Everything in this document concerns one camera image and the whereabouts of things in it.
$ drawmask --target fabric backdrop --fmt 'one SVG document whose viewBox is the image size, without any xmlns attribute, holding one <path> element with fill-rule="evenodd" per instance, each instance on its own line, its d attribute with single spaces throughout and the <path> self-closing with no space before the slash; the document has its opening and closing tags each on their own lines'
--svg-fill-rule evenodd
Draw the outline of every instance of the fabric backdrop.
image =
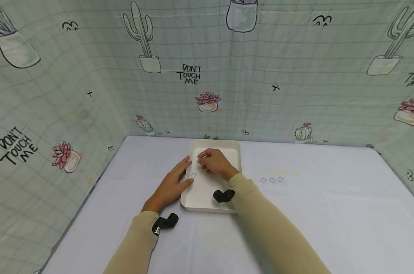
<svg viewBox="0 0 414 274">
<path fill-rule="evenodd" d="M 414 0 L 0 0 L 0 273 L 127 135 L 367 146 L 414 195 Z"/>
</svg>

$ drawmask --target person's left hand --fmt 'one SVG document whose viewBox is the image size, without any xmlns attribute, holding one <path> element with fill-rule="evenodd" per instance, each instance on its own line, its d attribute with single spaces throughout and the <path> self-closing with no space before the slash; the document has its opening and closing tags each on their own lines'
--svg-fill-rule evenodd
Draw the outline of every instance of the person's left hand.
<svg viewBox="0 0 414 274">
<path fill-rule="evenodd" d="M 164 177 L 155 193 L 146 201 L 142 211 L 150 210 L 160 214 L 164 207 L 175 201 L 186 188 L 192 185 L 192 178 L 187 179 L 182 183 L 178 183 L 181 174 L 191 164 L 192 161 L 189 161 L 189 156 L 186 156 L 186 158 L 175 165 L 166 177 Z"/>
</svg>

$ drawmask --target beige sleeve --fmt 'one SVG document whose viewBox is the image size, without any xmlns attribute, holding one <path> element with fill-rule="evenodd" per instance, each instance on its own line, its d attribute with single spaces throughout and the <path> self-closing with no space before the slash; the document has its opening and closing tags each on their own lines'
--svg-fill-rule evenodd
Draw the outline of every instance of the beige sleeve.
<svg viewBox="0 0 414 274">
<path fill-rule="evenodd" d="M 330 274 L 305 237 L 252 180 L 239 173 L 229 184 L 235 191 L 234 207 L 278 273 Z"/>
<path fill-rule="evenodd" d="M 123 241 L 103 274 L 146 274 L 158 236 L 152 226 L 158 219 L 153 211 L 143 211 L 132 219 Z"/>
</svg>

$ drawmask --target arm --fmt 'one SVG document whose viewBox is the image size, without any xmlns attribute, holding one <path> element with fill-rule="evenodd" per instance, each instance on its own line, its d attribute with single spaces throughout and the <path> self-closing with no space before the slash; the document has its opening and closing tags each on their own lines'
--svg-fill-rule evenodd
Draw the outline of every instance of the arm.
<svg viewBox="0 0 414 274">
<path fill-rule="evenodd" d="M 164 177 L 155 193 L 144 204 L 141 213 L 132 219 L 131 226 L 103 274 L 148 272 L 151 253 L 158 239 L 152 232 L 152 226 L 163 208 L 176 200 L 193 183 L 193 179 L 178 183 L 180 175 L 191 164 L 192 161 L 187 156 Z"/>
<path fill-rule="evenodd" d="M 198 155 L 202 169 L 216 173 L 235 191 L 232 203 L 277 272 L 330 274 L 312 246 L 290 220 L 273 205 L 253 181 L 246 179 L 220 150 Z"/>
</svg>

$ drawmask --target hand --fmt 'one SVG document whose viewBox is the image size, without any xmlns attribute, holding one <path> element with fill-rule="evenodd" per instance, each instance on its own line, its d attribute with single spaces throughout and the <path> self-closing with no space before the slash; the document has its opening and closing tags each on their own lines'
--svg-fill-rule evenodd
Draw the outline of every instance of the hand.
<svg viewBox="0 0 414 274">
<path fill-rule="evenodd" d="M 175 201 L 186 188 L 192 185 L 192 178 L 187 179 L 181 184 L 178 183 L 178 179 L 183 171 L 191 164 L 192 161 L 189 161 L 189 156 L 186 156 L 186 158 L 175 165 L 170 173 L 164 177 L 155 193 L 146 201 L 142 211 L 150 210 L 160 214 L 164 207 Z"/>
<path fill-rule="evenodd" d="M 227 158 L 218 149 L 206 149 L 198 155 L 198 162 L 202 165 L 201 169 L 208 173 L 216 173 L 225 181 L 230 181 L 234 175 L 239 173 Z"/>
</svg>

